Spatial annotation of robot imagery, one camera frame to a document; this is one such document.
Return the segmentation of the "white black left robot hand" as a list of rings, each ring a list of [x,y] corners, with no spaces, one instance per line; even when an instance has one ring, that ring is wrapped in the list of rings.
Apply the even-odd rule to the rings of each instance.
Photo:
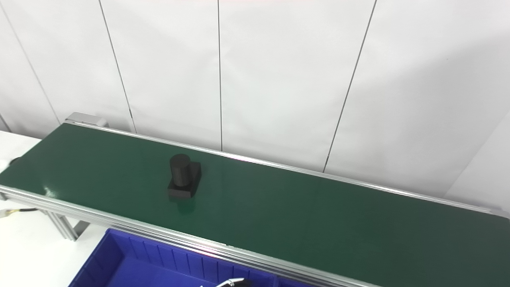
[[[216,287],[251,287],[251,281],[247,278],[231,278],[219,283]]]

